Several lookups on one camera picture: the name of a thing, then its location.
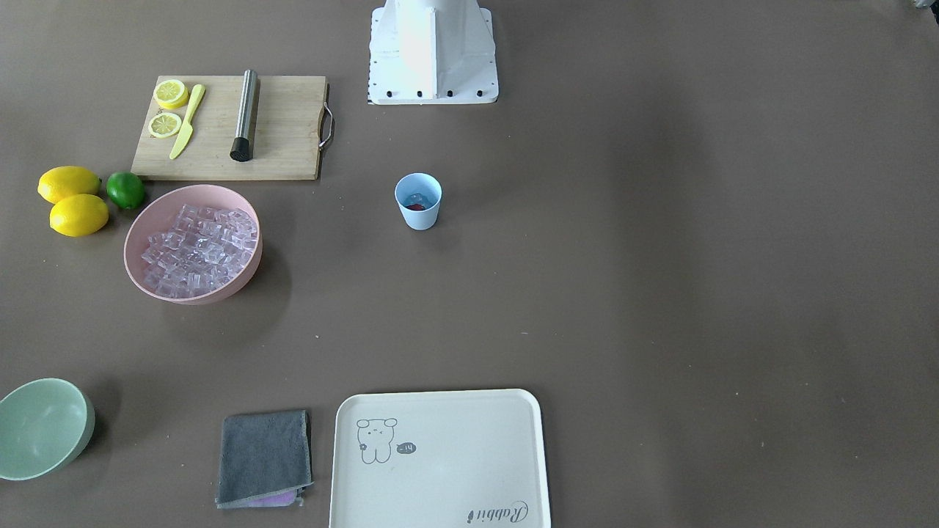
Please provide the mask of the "green bowl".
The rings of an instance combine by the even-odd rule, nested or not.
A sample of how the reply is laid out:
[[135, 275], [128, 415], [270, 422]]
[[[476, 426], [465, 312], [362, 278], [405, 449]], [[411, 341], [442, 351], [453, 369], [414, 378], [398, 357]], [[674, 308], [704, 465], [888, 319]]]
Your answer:
[[21, 385], [1, 402], [1, 477], [23, 481], [60, 470], [84, 451], [95, 425], [91, 400], [71, 382]]

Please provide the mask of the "light blue plastic cup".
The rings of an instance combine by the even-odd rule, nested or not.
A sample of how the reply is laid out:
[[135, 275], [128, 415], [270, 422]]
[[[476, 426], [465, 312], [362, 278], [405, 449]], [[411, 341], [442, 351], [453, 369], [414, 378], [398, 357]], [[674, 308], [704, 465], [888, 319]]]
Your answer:
[[[425, 194], [431, 200], [432, 207], [426, 208], [424, 211], [407, 210], [403, 206], [403, 202], [410, 194], [415, 193]], [[435, 177], [426, 173], [408, 174], [395, 185], [396, 203], [403, 215], [403, 220], [413, 230], [429, 230], [436, 223], [442, 197], [442, 184]]]

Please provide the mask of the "grey folded cloth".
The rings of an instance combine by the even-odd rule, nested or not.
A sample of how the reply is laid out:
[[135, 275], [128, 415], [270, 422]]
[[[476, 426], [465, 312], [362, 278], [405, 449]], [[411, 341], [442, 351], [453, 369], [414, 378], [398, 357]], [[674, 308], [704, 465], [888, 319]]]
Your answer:
[[306, 410], [235, 414], [222, 421], [219, 509], [300, 505], [313, 484]]

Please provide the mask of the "steel muddler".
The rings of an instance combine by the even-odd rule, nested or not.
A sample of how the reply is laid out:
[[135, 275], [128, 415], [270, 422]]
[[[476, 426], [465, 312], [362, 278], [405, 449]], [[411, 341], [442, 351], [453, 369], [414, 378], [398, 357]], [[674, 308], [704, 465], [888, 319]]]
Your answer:
[[254, 157], [252, 137], [254, 137], [257, 91], [258, 77], [256, 72], [252, 69], [245, 70], [241, 96], [239, 97], [237, 129], [230, 150], [231, 159], [239, 163], [246, 163]]

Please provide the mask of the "green lime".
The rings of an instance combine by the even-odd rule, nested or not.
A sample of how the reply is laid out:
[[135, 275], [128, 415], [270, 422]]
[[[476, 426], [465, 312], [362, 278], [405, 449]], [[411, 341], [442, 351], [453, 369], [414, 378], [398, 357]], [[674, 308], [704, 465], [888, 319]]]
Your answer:
[[131, 172], [115, 172], [107, 178], [105, 191], [115, 206], [122, 210], [138, 208], [145, 201], [145, 185]]

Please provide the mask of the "wooden cutting board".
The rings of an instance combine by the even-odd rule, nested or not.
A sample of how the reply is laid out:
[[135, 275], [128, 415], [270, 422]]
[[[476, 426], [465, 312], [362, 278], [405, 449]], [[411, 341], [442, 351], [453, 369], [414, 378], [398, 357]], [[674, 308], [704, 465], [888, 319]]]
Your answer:
[[131, 171], [148, 180], [248, 181], [317, 180], [320, 153], [332, 136], [328, 117], [329, 80], [324, 76], [260, 75], [256, 81], [251, 160], [239, 163], [230, 153], [241, 116], [244, 75], [161, 75], [188, 89], [201, 84], [205, 94], [192, 117], [194, 133], [175, 159], [175, 137], [150, 133], [152, 117], [164, 110], [150, 100]]

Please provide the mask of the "ice cubes pile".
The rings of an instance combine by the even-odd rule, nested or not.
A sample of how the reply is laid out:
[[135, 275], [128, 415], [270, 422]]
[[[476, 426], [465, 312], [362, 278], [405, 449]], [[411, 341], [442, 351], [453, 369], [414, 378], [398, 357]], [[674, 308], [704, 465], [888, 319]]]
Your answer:
[[147, 237], [143, 285], [165, 298], [209, 294], [233, 283], [259, 248], [260, 228], [247, 211], [185, 204], [168, 230]]

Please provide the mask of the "yellow plastic knife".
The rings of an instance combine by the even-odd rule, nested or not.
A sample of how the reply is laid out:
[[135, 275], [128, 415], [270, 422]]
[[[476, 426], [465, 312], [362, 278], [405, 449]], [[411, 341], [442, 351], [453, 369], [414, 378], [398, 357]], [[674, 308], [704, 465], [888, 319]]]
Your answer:
[[186, 105], [186, 111], [177, 134], [177, 139], [169, 154], [170, 160], [178, 159], [188, 144], [190, 144], [192, 134], [194, 134], [192, 120], [194, 120], [202, 98], [205, 96], [205, 91], [207, 91], [207, 87], [205, 87], [204, 84], [195, 84], [195, 86], [192, 87], [190, 98]]

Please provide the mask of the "lemon slice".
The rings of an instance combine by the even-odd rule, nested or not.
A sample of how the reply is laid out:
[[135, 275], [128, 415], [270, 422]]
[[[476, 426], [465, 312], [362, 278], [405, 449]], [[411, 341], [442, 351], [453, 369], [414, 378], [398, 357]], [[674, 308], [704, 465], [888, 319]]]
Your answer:
[[183, 120], [171, 111], [161, 111], [148, 121], [148, 133], [157, 139], [167, 139], [179, 133]]
[[190, 99], [190, 90], [184, 81], [167, 79], [158, 83], [152, 91], [152, 99], [158, 107], [172, 110], [184, 107]]

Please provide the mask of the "yellow lemon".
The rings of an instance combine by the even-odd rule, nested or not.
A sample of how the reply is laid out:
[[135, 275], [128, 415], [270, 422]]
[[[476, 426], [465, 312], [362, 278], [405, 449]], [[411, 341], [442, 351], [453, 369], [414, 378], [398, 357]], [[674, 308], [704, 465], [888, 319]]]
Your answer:
[[37, 184], [37, 193], [47, 202], [58, 202], [77, 194], [97, 194], [101, 179], [81, 165], [61, 165], [46, 171]]
[[50, 228], [73, 238], [97, 232], [108, 220], [107, 204], [93, 194], [70, 195], [54, 204], [49, 213]]

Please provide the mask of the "beige rabbit tray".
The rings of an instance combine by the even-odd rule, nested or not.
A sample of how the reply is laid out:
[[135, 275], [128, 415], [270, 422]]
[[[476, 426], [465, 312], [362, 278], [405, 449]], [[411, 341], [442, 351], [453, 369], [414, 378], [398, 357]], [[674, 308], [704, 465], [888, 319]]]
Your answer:
[[352, 395], [332, 527], [550, 527], [542, 408], [523, 389]]

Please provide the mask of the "pink bowl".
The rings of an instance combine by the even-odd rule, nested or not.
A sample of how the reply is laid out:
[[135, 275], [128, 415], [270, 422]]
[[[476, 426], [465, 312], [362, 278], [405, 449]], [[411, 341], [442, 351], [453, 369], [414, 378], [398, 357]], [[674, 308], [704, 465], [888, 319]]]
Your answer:
[[132, 283], [151, 297], [209, 304], [248, 283], [262, 248], [260, 221], [244, 197], [219, 185], [189, 185], [137, 216], [124, 263]]

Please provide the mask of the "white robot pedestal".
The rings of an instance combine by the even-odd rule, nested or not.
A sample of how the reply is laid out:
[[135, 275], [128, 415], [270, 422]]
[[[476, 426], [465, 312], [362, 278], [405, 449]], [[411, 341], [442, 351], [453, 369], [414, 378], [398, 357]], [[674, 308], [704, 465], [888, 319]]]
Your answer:
[[500, 96], [492, 13], [476, 1], [387, 1], [370, 17], [367, 101], [470, 105]]

